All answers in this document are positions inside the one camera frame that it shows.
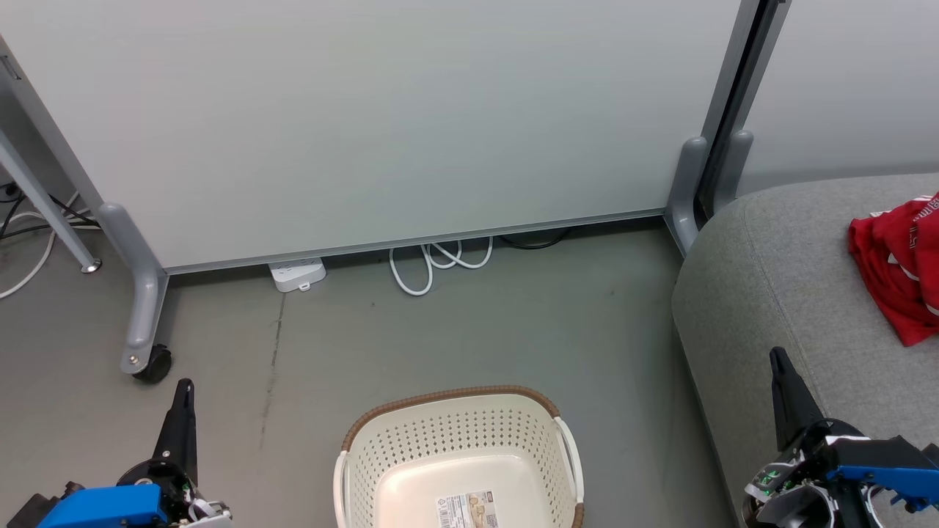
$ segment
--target red cloth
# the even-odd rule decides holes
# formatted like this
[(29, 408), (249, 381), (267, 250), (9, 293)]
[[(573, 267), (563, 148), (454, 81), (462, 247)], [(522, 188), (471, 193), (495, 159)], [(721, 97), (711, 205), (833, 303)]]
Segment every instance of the red cloth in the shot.
[(939, 194), (916, 217), (916, 268), (926, 308), (939, 318)]
[(939, 194), (855, 219), (848, 229), (848, 248), (861, 278), (906, 347), (939, 334), (937, 210)]

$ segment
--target gray plastic foot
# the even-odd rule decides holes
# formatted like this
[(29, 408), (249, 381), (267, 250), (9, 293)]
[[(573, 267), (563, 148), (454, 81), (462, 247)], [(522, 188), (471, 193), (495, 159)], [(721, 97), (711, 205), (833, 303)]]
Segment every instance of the gray plastic foot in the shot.
[(675, 180), (671, 183), (669, 203), (665, 207), (665, 223), (671, 236), (678, 244), (682, 256), (687, 255), (692, 242), (698, 236), (698, 224), (695, 222), (695, 193), (704, 162), (707, 160), (707, 140), (701, 136), (693, 137), (682, 145), (675, 169)]
[(75, 230), (72, 229), (69, 222), (62, 216), (62, 213), (59, 212), (58, 207), (46, 193), (45, 189), (42, 188), (42, 185), (39, 184), (36, 175), (29, 170), (29, 166), (26, 165), (26, 162), (20, 157), (20, 153), (13, 148), (13, 145), (3, 132), (0, 132), (0, 166), (7, 169), (13, 181), (16, 181), (16, 184), (23, 190), (23, 194), (29, 197), (29, 200), (33, 202), (39, 214), (52, 226), (55, 235), (61, 239), (66, 247), (69, 248), (69, 251), (75, 255), (75, 258), (82, 265), (82, 272), (85, 272), (85, 270), (96, 270), (101, 265), (100, 260), (95, 260), (95, 258), (88, 253), (88, 249), (78, 238)]
[(744, 173), (744, 165), (747, 164), (747, 155), (752, 145), (753, 132), (739, 131), (731, 134), (724, 163), (715, 180), (714, 201), (710, 208), (713, 214), (717, 214), (737, 198), (737, 186), (740, 185), (740, 176)]
[(150, 360), (169, 277), (127, 210), (119, 204), (104, 203), (99, 208), (99, 219), (107, 224), (111, 242), (133, 274), (133, 308), (120, 368), (127, 374), (136, 374)]

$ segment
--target laundry basket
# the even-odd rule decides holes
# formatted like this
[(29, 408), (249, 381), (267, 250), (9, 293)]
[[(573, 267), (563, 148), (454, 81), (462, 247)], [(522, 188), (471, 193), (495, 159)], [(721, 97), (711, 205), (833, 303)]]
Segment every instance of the laundry basket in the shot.
[(339, 528), (579, 528), (584, 515), (570, 429), (513, 385), (372, 409), (343, 441), (332, 493)]

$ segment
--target barcode sticker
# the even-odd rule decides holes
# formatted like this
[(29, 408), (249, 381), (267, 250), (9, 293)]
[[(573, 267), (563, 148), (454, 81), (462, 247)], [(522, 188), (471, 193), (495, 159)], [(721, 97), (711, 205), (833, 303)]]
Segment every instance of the barcode sticker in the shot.
[(437, 499), (440, 528), (499, 528), (492, 491), (475, 491)]

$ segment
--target gray floor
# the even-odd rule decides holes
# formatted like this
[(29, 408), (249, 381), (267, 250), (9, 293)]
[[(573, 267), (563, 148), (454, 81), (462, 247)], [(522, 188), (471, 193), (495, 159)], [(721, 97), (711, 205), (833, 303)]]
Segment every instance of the gray floor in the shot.
[[(82, 276), (57, 244), (0, 301), (0, 520), (34, 492), (109, 485), (147, 458), (175, 380), (189, 377), (201, 488), (239, 526), (332, 526), (332, 465), (363, 412), (499, 383), (562, 410), (582, 454), (586, 526), (732, 524), (671, 333), (680, 258), (659, 224), (498, 247), (478, 271), (438, 272), (420, 299), (398, 289), (384, 255), (328, 260), (305, 293), (279, 293), (265, 268), (175, 277), (160, 339), (177, 361), (156, 387), (118, 370), (131, 279), (102, 235), (83, 237), (99, 272)], [(0, 289), (44, 243), (0, 245)], [(423, 280), (422, 262), (401, 266)], [(478, 368), (458, 368), (468, 356)]]

